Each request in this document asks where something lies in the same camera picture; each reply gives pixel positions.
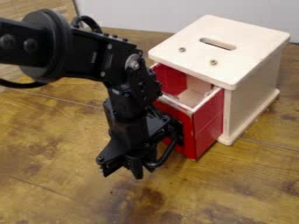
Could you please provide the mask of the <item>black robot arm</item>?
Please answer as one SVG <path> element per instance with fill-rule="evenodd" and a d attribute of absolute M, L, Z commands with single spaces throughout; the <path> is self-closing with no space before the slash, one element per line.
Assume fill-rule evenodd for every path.
<path fill-rule="evenodd" d="M 179 137 L 174 119 L 154 105 L 163 85 L 143 51 L 127 39 L 104 33 L 91 17 L 67 21 L 56 11 L 41 9 L 20 21 L 0 18 L 0 64 L 17 65 L 32 78 L 24 84 L 0 78 L 7 88 L 39 88 L 61 78 L 104 84 L 109 142 L 96 158 L 104 176 L 124 167 L 140 179 L 144 171 L 164 163 Z M 171 146 L 158 154 L 156 145 L 167 137 Z"/>

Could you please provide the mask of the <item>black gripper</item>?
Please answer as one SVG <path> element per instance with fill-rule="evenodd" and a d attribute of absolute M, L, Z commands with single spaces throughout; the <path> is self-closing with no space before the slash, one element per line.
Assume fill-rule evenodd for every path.
<path fill-rule="evenodd" d="M 144 176 L 143 166 L 154 172 L 164 164 L 164 150 L 170 140 L 151 144 L 155 134 L 174 119 L 151 107 L 134 120 L 119 120 L 112 110 L 111 100 L 104 102 L 109 142 L 96 157 L 103 176 L 109 176 L 122 167 L 127 168 L 136 179 Z"/>

